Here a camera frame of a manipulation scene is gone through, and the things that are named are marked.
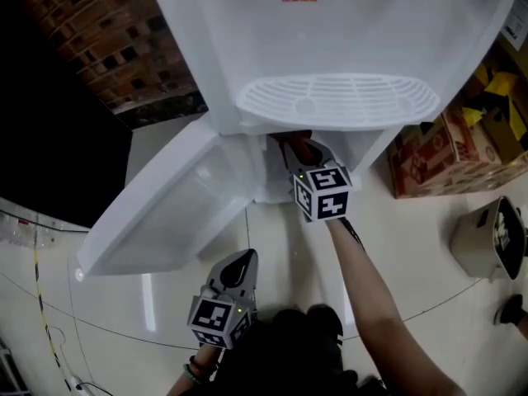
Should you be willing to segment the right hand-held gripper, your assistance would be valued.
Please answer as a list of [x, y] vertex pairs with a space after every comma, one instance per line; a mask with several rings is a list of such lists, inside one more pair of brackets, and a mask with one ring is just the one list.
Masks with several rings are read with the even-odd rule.
[[333, 152], [326, 145], [307, 139], [307, 147], [312, 154], [310, 165], [314, 167], [306, 166], [289, 142], [282, 144], [294, 203], [307, 222], [344, 217], [352, 193], [347, 169], [337, 164]]

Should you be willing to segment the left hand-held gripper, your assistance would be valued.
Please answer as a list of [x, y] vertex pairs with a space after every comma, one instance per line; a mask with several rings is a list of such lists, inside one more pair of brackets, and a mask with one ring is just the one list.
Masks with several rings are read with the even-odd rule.
[[257, 319], [258, 254], [238, 251], [213, 266], [193, 297], [187, 326], [199, 343], [233, 349]]

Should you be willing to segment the red-brown object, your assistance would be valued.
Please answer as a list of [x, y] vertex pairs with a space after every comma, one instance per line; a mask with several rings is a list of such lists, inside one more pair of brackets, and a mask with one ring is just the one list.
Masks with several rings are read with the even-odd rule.
[[303, 165], [314, 166], [316, 157], [309, 149], [307, 139], [311, 137], [310, 130], [290, 131], [284, 133], [269, 134], [274, 139], [281, 151], [285, 165], [290, 168], [290, 162], [286, 154], [289, 149], [294, 154], [294, 163], [301, 162]]

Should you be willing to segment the white water dispenser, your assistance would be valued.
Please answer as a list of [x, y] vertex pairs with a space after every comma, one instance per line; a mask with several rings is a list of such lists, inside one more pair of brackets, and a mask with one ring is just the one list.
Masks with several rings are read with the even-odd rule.
[[253, 201], [273, 202], [285, 198], [288, 180], [279, 153], [266, 141], [269, 134], [311, 130], [359, 185], [405, 125], [381, 130], [275, 125], [238, 109], [237, 97], [246, 84], [258, 78], [331, 73], [413, 77], [440, 98], [436, 110], [422, 119], [429, 120], [469, 78], [514, 0], [157, 2], [205, 99], [211, 126], [221, 135], [259, 139], [264, 178]]

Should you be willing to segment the person's left forearm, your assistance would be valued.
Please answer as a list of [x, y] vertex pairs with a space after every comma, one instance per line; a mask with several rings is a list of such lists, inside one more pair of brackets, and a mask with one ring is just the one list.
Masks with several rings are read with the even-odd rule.
[[198, 352], [191, 356], [183, 366], [180, 377], [170, 388], [167, 396], [182, 396], [190, 390], [203, 388], [217, 371], [221, 354], [222, 349], [219, 347], [202, 345]]

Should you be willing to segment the person's right forearm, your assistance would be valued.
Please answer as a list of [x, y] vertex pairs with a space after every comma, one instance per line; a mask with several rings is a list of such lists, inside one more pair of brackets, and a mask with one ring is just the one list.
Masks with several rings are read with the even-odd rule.
[[382, 276], [339, 220], [326, 223], [359, 336], [392, 396], [465, 396], [418, 344]]

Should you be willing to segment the white cabinet door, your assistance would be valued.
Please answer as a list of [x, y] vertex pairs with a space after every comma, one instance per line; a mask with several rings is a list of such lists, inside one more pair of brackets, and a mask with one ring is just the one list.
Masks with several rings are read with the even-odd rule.
[[255, 199], [263, 178], [257, 137], [221, 135], [206, 117], [194, 120], [94, 224], [80, 267], [95, 276], [179, 270]]

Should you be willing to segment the white drip tray grille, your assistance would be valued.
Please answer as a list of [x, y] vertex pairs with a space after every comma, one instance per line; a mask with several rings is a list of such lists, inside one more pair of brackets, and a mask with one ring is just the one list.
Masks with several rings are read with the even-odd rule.
[[440, 98], [422, 80], [367, 73], [258, 78], [238, 94], [240, 111], [275, 125], [381, 130], [421, 121]]

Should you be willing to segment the person's black clothing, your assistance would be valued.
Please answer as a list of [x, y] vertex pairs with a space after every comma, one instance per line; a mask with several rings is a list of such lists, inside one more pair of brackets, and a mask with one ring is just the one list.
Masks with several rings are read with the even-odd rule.
[[359, 383], [342, 362], [342, 323], [326, 304], [283, 309], [254, 323], [227, 351], [200, 396], [389, 396], [375, 377]]

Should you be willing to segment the red printed cardboard box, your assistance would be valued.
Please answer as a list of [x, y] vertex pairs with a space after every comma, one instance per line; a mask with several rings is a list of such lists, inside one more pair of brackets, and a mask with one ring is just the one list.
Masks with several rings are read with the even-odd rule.
[[502, 161], [485, 129], [452, 107], [402, 129], [386, 154], [397, 199], [491, 191], [528, 172], [528, 156]]

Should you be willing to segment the beige trash bin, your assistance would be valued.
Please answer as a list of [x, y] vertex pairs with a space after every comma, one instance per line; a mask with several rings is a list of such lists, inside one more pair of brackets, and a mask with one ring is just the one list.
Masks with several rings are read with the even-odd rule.
[[467, 276], [515, 280], [528, 249], [528, 228], [507, 196], [460, 216], [450, 252]]

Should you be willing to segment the white power strip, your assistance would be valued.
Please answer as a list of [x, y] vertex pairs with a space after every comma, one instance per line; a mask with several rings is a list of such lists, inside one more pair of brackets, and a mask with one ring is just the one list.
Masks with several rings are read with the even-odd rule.
[[71, 384], [72, 391], [77, 396], [93, 396], [93, 394], [85, 389], [85, 387], [81, 384], [81, 381], [76, 376], [71, 376], [69, 378], [69, 383]]

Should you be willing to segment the brown box with yellow tape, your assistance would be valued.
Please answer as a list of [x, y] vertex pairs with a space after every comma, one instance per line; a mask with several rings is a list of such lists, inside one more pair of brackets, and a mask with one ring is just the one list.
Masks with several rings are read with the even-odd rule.
[[528, 154], [528, 42], [517, 52], [497, 38], [462, 95], [467, 125], [483, 127], [503, 163]]

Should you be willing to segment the white paper label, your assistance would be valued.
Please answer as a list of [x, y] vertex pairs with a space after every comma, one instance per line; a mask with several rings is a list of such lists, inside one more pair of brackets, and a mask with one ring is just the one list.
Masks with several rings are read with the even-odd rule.
[[511, 12], [502, 26], [502, 35], [516, 51], [520, 51], [528, 35], [528, 18]]

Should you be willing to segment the grey metal rack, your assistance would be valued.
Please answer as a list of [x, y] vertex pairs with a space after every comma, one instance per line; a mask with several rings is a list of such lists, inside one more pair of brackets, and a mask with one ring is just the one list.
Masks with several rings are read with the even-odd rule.
[[20, 386], [8, 361], [10, 354], [11, 352], [5, 347], [5, 344], [0, 338], [0, 393], [2, 394], [18, 394], [20, 392]]

